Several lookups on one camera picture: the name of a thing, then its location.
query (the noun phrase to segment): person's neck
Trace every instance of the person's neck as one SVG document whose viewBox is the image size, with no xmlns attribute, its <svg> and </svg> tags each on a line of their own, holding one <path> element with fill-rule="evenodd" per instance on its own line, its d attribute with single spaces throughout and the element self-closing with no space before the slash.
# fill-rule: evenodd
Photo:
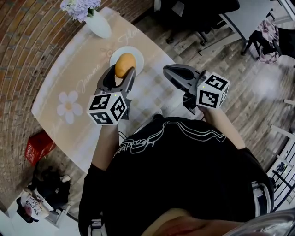
<svg viewBox="0 0 295 236">
<path fill-rule="evenodd" d="M 175 219 L 180 216 L 189 216 L 189 213 L 183 209 L 172 208 L 169 211 L 161 215 L 156 221 L 154 221 L 141 236 L 153 236 L 157 229 L 169 220 Z"/>
</svg>

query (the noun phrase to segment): brick wall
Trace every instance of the brick wall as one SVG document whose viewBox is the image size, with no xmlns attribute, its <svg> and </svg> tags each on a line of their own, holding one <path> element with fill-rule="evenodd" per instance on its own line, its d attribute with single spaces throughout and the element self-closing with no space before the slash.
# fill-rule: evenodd
<svg viewBox="0 0 295 236">
<path fill-rule="evenodd" d="M 59 9 L 60 0 L 0 0 L 0 209 L 30 181 L 24 149 L 41 127 L 30 110 L 55 62 L 83 24 Z M 129 21 L 153 0 L 102 0 Z"/>
</svg>

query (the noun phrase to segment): beige tablecloth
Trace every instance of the beige tablecloth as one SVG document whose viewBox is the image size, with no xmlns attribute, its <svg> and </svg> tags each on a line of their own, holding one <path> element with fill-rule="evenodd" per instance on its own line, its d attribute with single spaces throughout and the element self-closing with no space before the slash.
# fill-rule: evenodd
<svg viewBox="0 0 295 236">
<path fill-rule="evenodd" d="M 112 53 L 133 46 L 144 57 L 128 99 L 130 118 L 119 129 L 131 135 L 172 97 L 182 96 L 163 75 L 163 66 L 173 64 L 154 42 L 109 8 L 100 11 L 112 29 L 109 39 L 94 35 L 85 25 L 66 46 L 47 75 L 34 102 L 32 113 L 57 146 L 87 172 L 99 137 L 100 126 L 86 113 Z"/>
</svg>

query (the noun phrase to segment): pink patterned cloth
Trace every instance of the pink patterned cloth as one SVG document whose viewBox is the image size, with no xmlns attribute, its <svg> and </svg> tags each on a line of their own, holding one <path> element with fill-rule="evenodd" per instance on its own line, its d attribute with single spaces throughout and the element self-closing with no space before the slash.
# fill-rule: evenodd
<svg viewBox="0 0 295 236">
<path fill-rule="evenodd" d="M 275 42 L 279 45 L 278 28 L 274 24 L 274 20 L 269 20 L 268 18 L 265 18 L 258 26 L 257 31 L 262 33 L 262 36 L 270 43 L 271 47 L 273 47 L 272 40 L 275 40 Z M 266 64 L 273 64 L 279 58 L 278 52 L 273 52 L 264 55 L 262 49 L 263 47 L 260 47 L 260 62 L 264 62 Z"/>
</svg>

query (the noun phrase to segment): glasses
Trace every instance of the glasses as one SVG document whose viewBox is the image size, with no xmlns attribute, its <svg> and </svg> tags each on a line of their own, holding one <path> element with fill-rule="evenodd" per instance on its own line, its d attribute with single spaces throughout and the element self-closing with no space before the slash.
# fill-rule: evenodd
<svg viewBox="0 0 295 236">
<path fill-rule="evenodd" d="M 257 217 L 223 236 L 295 236 L 295 208 Z"/>
</svg>

